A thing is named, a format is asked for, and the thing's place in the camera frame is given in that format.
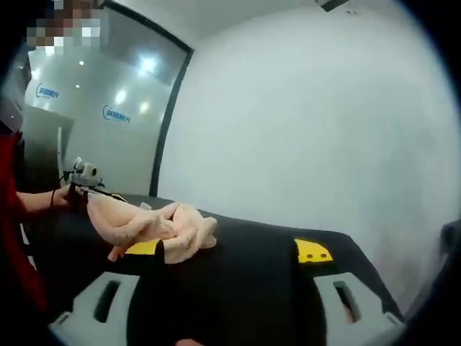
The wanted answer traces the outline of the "person's left hand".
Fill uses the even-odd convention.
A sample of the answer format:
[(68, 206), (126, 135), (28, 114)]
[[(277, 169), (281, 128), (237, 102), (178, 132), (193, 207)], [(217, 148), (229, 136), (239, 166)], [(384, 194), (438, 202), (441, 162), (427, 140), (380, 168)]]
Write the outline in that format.
[(71, 185), (66, 185), (54, 190), (51, 198), (51, 205), (54, 208), (69, 209), (78, 202), (80, 194), (71, 192)]

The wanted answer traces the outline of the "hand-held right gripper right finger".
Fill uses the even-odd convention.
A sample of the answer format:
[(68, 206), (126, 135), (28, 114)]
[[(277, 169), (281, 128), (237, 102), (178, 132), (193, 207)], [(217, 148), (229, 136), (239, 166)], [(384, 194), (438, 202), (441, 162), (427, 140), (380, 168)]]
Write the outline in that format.
[(405, 329), (322, 244), (293, 239), (291, 279), (297, 345), (394, 345)]

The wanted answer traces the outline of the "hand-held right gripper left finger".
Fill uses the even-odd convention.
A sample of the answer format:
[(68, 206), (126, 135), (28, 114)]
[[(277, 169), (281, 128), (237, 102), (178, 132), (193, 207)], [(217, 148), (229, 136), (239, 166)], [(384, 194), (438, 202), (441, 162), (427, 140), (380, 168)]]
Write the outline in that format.
[(61, 345), (165, 345), (166, 281), (164, 242), (135, 244), (49, 328)]

